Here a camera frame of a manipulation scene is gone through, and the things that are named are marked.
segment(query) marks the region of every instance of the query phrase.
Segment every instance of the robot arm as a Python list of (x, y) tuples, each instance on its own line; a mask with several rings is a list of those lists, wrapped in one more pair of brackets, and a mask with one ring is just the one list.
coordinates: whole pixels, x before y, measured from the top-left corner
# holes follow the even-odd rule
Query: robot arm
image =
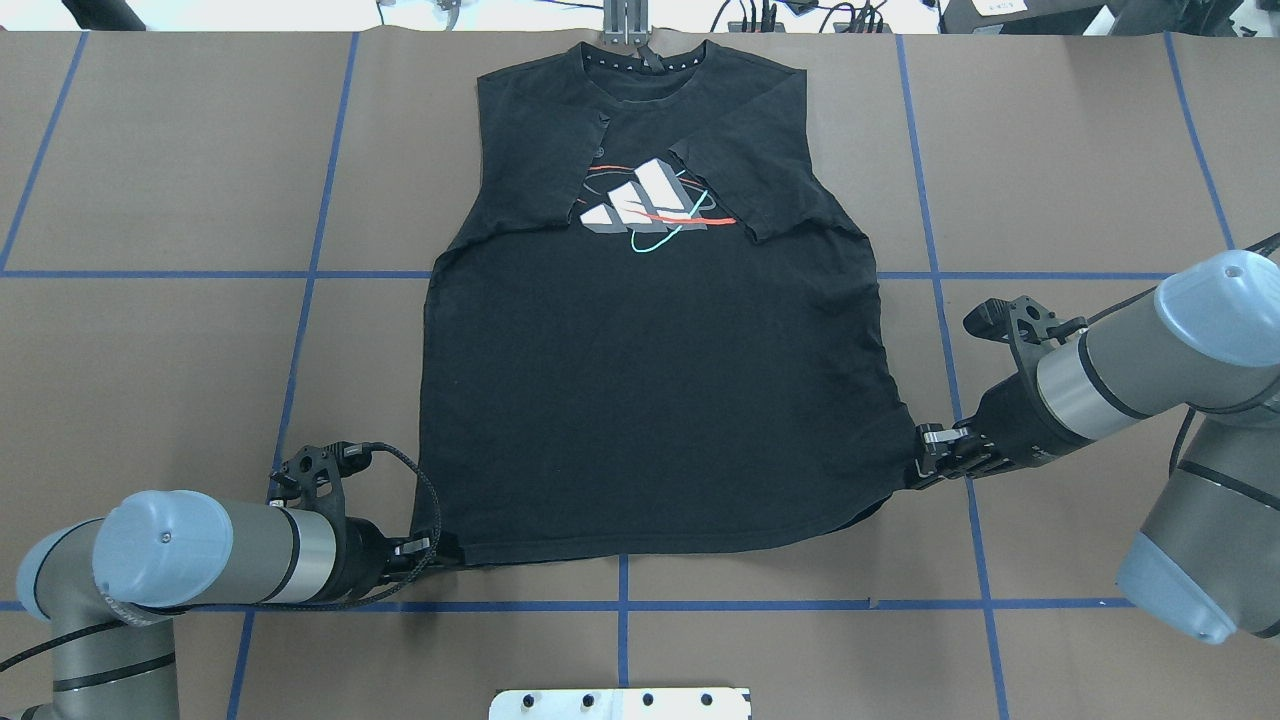
[(175, 615), (201, 605), (343, 609), (389, 592), (320, 603), (417, 577), (435, 537), (388, 539), (344, 514), (340, 480), (367, 468), (376, 445), (303, 447), (273, 475), (270, 505), (145, 491), (37, 543), (18, 571), (23, 607), (55, 637), (92, 634), (54, 648), (52, 703), (14, 720), (178, 720)]
[(954, 428), (918, 428), (909, 486), (1041, 466), (1188, 404), (1207, 419), (1117, 584), (1204, 642), (1280, 635), (1280, 268), (1233, 250), (1094, 324), (1020, 297), (987, 301), (965, 328), (1007, 342), (1018, 373)]

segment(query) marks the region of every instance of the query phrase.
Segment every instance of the black t-shirt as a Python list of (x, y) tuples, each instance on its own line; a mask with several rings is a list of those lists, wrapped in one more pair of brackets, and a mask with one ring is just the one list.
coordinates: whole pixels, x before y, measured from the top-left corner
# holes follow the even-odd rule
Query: black t-shirt
[(584, 44), (479, 79), (421, 395), (468, 565), (772, 547), (902, 487), (876, 261), (813, 176), (804, 70), (662, 64)]

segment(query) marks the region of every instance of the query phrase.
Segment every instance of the blue tape line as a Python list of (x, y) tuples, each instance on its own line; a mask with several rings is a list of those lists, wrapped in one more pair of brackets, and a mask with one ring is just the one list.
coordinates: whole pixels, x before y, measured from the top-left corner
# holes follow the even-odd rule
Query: blue tape line
[(1044, 597), (988, 602), (995, 610), (1115, 610), (1135, 607), (1125, 597)]
[(430, 279), (431, 270), (0, 270), (28, 279)]
[(996, 612), (992, 607), (991, 579), (987, 573), (987, 550), (982, 539), (982, 519), (978, 516), (978, 493), (973, 478), (965, 477), (969, 496), (969, 529), (973, 534), (973, 556), (978, 566), (978, 591), (982, 593), (982, 619), (987, 626), (987, 651), (991, 655), (991, 678), (996, 684), (996, 711), (1001, 720), (1009, 720), (1009, 696), (1005, 692), (1005, 665), (1000, 657), (1000, 635), (996, 632)]
[(951, 331), (943, 310), (942, 278), (938, 268), (938, 249), (933, 241), (933, 215), (929, 213), (929, 195), (924, 187), (924, 163), (920, 160), (920, 138), (915, 126), (915, 105), (911, 101), (911, 81), (906, 70), (906, 46), (902, 36), (893, 36), (897, 45), (897, 70), (902, 79), (902, 104), (906, 110), (906, 132), (911, 141), (911, 163), (915, 165), (915, 191), (920, 202), (920, 222), (924, 225), (924, 247), (929, 254), (929, 279), (933, 282), (933, 302), (938, 313), (938, 332), (942, 333), (942, 359), (947, 368), (951, 388), (951, 411), (960, 419), (960, 389), (956, 387), (955, 357), (951, 354)]
[(937, 277), (945, 281), (1153, 281), (1160, 282), (1172, 273), (1082, 273), (1053, 270), (946, 270)]
[(306, 270), (4, 270), (0, 277), (32, 279), (302, 279)]
[(618, 556), (618, 687), (631, 685), (631, 556)]
[(1183, 106), (1183, 120), (1187, 122), (1187, 135), (1192, 138), (1192, 150), (1196, 151), (1196, 160), (1201, 164), (1201, 174), (1204, 176), (1204, 186), (1208, 188), (1208, 199), (1213, 202), (1213, 213), (1217, 214), (1217, 227), (1222, 229), (1222, 240), (1226, 241), (1226, 249), (1235, 250), (1235, 240), (1231, 238), (1231, 227), (1226, 223), (1226, 213), (1222, 211), (1222, 201), (1219, 200), (1217, 186), (1213, 184), (1213, 173), (1208, 169), (1208, 160), (1204, 159), (1204, 147), (1201, 146), (1199, 133), (1196, 132), (1196, 120), (1192, 119), (1192, 106), (1187, 101), (1187, 88), (1183, 87), (1183, 73), (1178, 67), (1178, 53), (1174, 51), (1174, 36), (1169, 31), (1165, 31), (1165, 53), (1169, 55), (1169, 69), (1174, 73), (1178, 102)]
[[(920, 159), (920, 141), (915, 123), (915, 106), (911, 101), (911, 81), (906, 65), (906, 45), (901, 35), (893, 36), (897, 45), (897, 69), (902, 79), (902, 102), (906, 109), (906, 129), (911, 141), (911, 160), (915, 164), (915, 187), (920, 199), (920, 219), (924, 223), (924, 245), (929, 254), (929, 272), (933, 273), (933, 301), (938, 313), (938, 331), (942, 334), (942, 357), (947, 370), (947, 387), (951, 392), (951, 413), (956, 420), (963, 418), (960, 407), (960, 383), (956, 379), (955, 356), (951, 350), (951, 331), (947, 327), (946, 302), (942, 296), (942, 274), (938, 265), (938, 252), (933, 238), (933, 218), (929, 213), (929, 196), (924, 183), (924, 164)], [(991, 584), (987, 578), (987, 559), (982, 544), (982, 524), (978, 518), (978, 498), (973, 492), (973, 480), (965, 478), (969, 488), (969, 527), (973, 536), (973, 551), (978, 569), (978, 587), (982, 591), (983, 620), (987, 626), (987, 650), (991, 656), (991, 676), (996, 692), (996, 710), (1000, 720), (1009, 720), (1009, 700), (1005, 693), (1004, 662), (1000, 659), (1000, 639), (996, 634), (996, 614), (991, 609)]]
[(531, 601), (408, 601), (375, 602), (344, 610), (343, 612), (433, 612), (433, 614), (492, 614), (492, 612), (617, 612), (616, 600), (531, 600)]
[(329, 199), (333, 193), (333, 178), (338, 172), (338, 152), (342, 149), (342, 128), (347, 118), (347, 100), (351, 97), (351, 78), (356, 69), (356, 49), (360, 46), (360, 33), (351, 33), (351, 46), (347, 50), (347, 72), (342, 81), (342, 97), (338, 100), (338, 119), (333, 127), (333, 143), (329, 147), (329, 165), (325, 170), (324, 195), (320, 197), (320, 217), (316, 219), (315, 240), (311, 243), (311, 264), (307, 266), (307, 286), (302, 292), (302, 310), (298, 313), (298, 329), (293, 337), (293, 355), (289, 357), (289, 378), (284, 386), (284, 407), (280, 411), (280, 428), (275, 436), (275, 456), (271, 468), (279, 469), (283, 460), (284, 436), (289, 430), (293, 415), (293, 397), (298, 387), (298, 360), (302, 356), (302, 343), (311, 318), (311, 299), (315, 296), (316, 269), (324, 247), (324, 229), (329, 217)]
[[(613, 600), (544, 601), (411, 601), (375, 602), (347, 612), (502, 614), (502, 612), (618, 612)], [(940, 600), (628, 600), (627, 612), (897, 612), (920, 610), (1116, 610), (1134, 605), (1123, 597), (1011, 597)], [(26, 612), (17, 601), (0, 601), (0, 612)], [(192, 612), (244, 612), (239, 605), (197, 607)], [(273, 612), (256, 610), (256, 612)]]
[(316, 270), (317, 279), (431, 279), (431, 270)]
[[(1078, 270), (945, 270), (938, 273), (886, 270), (882, 281), (1153, 281), (1172, 273), (1162, 272), (1078, 272)], [(431, 278), (431, 270), (0, 270), (0, 278), (27, 279), (413, 279)]]
[(40, 176), (40, 167), (45, 164), (45, 152), (49, 151), (49, 143), (54, 138), (54, 129), (58, 128), (58, 118), (63, 114), (63, 106), (67, 104), (67, 95), (72, 90), (72, 79), (76, 78), (76, 69), (79, 68), (81, 56), (84, 55), (84, 44), (88, 42), (88, 33), (82, 32), (78, 41), (76, 41), (76, 51), (72, 54), (72, 64), (67, 68), (67, 77), (63, 78), (63, 88), (58, 91), (58, 101), (54, 102), (54, 111), (49, 115), (49, 124), (45, 126), (45, 136), (40, 138), (40, 147), (36, 150), (36, 159), (31, 163), (31, 172), (27, 173), (27, 184), (22, 188), (22, 196), (18, 197), (18, 209), (13, 213), (13, 222), (9, 223), (9, 234), (4, 238), (4, 247), (0, 247), (0, 270), (4, 270), (5, 265), (9, 264), (9, 254), (13, 252), (13, 243), (18, 240), (18, 228), (22, 227), (22, 217), (27, 213), (27, 201), (31, 200), (31, 192), (36, 188), (36, 177)]
[(252, 610), (244, 612), (244, 623), (241, 625), (241, 643), (239, 650), (236, 651), (236, 673), (232, 675), (230, 697), (227, 698), (227, 720), (236, 720), (239, 714), (241, 689), (244, 687), (244, 669), (248, 665), (248, 646), (253, 639), (253, 616)]

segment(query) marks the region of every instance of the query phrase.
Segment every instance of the white surface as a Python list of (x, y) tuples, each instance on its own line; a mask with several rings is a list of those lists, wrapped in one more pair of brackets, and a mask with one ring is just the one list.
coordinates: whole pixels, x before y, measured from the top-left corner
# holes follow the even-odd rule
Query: white surface
[[(575, 1), (599, 4), (599, 0)], [(129, 5), (148, 28), (159, 31), (353, 31), (379, 24), (374, 0), (129, 0)], [(719, 0), (650, 0), (649, 24), (707, 32), (719, 5)], [(823, 5), (833, 6), (835, 3), (823, 1)], [(896, 33), (927, 35), (938, 31), (937, 10), (925, 8), (919, 0), (888, 0), (881, 13)], [(778, 22), (786, 26), (787, 32), (818, 32), (826, 14), (827, 10), (813, 10), (796, 17), (783, 5), (778, 8)], [(387, 24), (415, 29), (443, 29), (445, 22), (445, 13), (434, 0), (396, 0), (394, 5), (383, 8), (383, 15)], [(724, 32), (731, 20), (741, 19), (742, 10), (733, 0), (721, 15), (717, 29)], [(847, 12), (835, 13), (826, 32), (832, 32), (836, 22), (847, 19)], [(1258, 31), (1260, 37), (1280, 36), (1280, 13), (1258, 10), (1256, 0), (1244, 0), (1231, 19), (1238, 28), (1244, 26)], [(457, 29), (599, 28), (602, 20), (600, 10), (538, 0), (462, 0)], [(58, 0), (0, 0), (0, 26), (14, 31), (78, 29), (70, 13)]]
[[(506, 691), (489, 705), (489, 720), (751, 720), (751, 691), (744, 688), (609, 688)], [(652, 703), (645, 705), (644, 697)], [(703, 705), (703, 696), (712, 697)], [(525, 697), (532, 700), (525, 707)], [(582, 698), (591, 696), (585, 707)]]
[(1021, 13), (1027, 10), (1027, 3), (1023, 0), (973, 0), (973, 6), (978, 9), (978, 14), (989, 18), (992, 15), (1011, 15), (1014, 13)]

